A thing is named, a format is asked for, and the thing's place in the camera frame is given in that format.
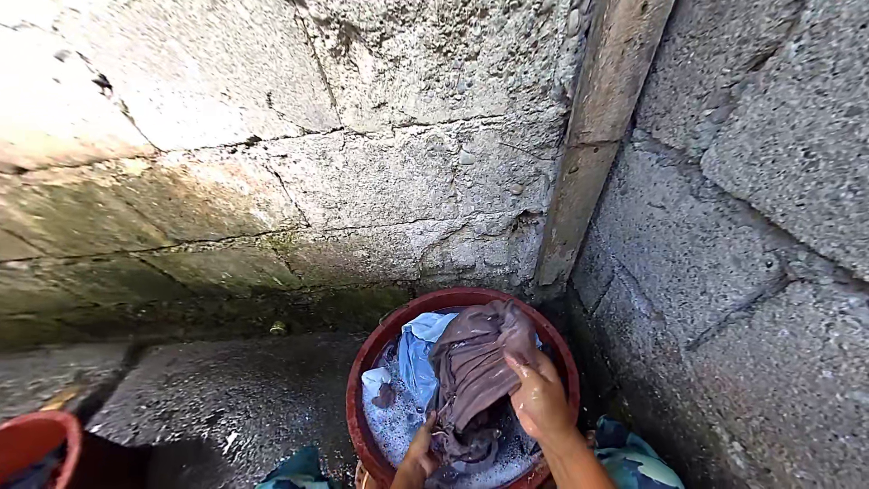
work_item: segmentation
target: wooden beam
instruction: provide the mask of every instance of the wooden beam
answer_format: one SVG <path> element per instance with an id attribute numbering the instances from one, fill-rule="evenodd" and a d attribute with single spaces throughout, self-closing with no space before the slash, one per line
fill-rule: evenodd
<path id="1" fill-rule="evenodd" d="M 539 286 L 567 282 L 672 8 L 673 0 L 600 0 L 595 7 L 537 260 Z"/>

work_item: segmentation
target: concrete block wall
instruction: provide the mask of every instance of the concrete block wall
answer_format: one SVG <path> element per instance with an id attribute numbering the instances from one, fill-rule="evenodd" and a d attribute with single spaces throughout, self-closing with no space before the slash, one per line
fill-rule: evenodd
<path id="1" fill-rule="evenodd" d="M 341 301 L 373 326 L 413 291 L 525 293 L 590 11 L 4 8 L 0 342 L 194 327 L 202 297 L 221 299 L 199 328 L 296 306 L 334 328 Z"/>
<path id="2" fill-rule="evenodd" d="M 572 275 L 697 487 L 869 479 L 865 2 L 677 2 Z"/>

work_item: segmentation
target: red plastic basin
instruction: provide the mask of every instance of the red plastic basin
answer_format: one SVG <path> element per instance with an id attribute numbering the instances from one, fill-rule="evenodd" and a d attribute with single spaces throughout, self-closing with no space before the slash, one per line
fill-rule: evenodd
<path id="1" fill-rule="evenodd" d="M 389 487 L 392 484 L 395 469 L 377 447 L 374 436 L 368 429 L 368 421 L 362 412 L 362 373 L 373 367 L 377 355 L 380 354 L 386 343 L 398 337 L 401 333 L 401 327 L 423 312 L 439 311 L 440 309 L 463 305 L 483 305 L 493 300 L 509 299 L 515 301 L 522 311 L 531 318 L 541 341 L 553 347 L 555 368 L 558 369 L 561 378 L 567 381 L 565 385 L 567 402 L 570 404 L 574 418 L 579 415 L 580 374 L 576 369 L 574 357 L 570 354 L 570 350 L 568 350 L 561 335 L 533 307 L 511 295 L 489 289 L 456 287 L 431 292 L 408 302 L 389 314 L 365 340 L 359 353 L 356 354 L 353 368 L 350 369 L 350 378 L 347 382 L 347 426 L 359 460 L 368 469 L 379 487 Z M 546 460 L 542 459 L 507 487 L 509 489 L 530 489 L 542 484 L 547 477 L 549 477 L 549 466 Z"/>
<path id="2" fill-rule="evenodd" d="M 147 449 L 86 432 L 68 412 L 23 414 L 0 425 L 0 483 L 66 443 L 55 489 L 143 489 Z"/>

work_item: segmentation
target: soapy water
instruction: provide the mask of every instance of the soapy water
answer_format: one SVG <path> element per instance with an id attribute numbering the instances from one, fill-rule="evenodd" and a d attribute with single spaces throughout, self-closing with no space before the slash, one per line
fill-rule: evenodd
<path id="1" fill-rule="evenodd" d="M 362 411 L 377 447 L 386 460 L 397 467 L 416 430 L 425 421 L 425 412 L 417 407 L 413 394 L 401 380 L 397 358 L 382 358 L 378 366 L 385 366 L 392 376 L 395 402 L 381 409 L 371 403 L 375 395 L 363 389 Z M 449 483 L 450 487 L 484 489 L 505 486 L 527 472 L 539 459 L 539 449 L 522 430 L 518 420 L 503 419 L 499 428 L 501 436 L 498 438 L 494 463 L 482 472 L 461 474 L 457 480 Z M 427 488 L 434 486 L 433 480 L 426 482 Z"/>

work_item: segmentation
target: wet hand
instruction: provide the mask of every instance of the wet hand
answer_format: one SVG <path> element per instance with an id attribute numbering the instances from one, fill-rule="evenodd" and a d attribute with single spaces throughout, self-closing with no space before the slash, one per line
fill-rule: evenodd
<path id="1" fill-rule="evenodd" d="M 398 471 L 407 470 L 424 473 L 425 477 L 431 475 L 439 463 L 432 453 L 430 445 L 432 439 L 432 427 L 437 420 L 437 413 L 432 411 L 428 414 L 426 422 L 416 431 L 413 441 L 410 442 L 408 451 L 404 454 L 404 460 L 398 467 Z"/>
<path id="2" fill-rule="evenodd" d="M 571 416 L 555 365 L 545 353 L 535 354 L 536 368 L 521 365 L 509 356 L 504 358 L 521 381 L 519 389 L 510 394 L 510 402 L 525 432 L 541 445 L 551 445 L 575 432 L 576 420 Z"/>

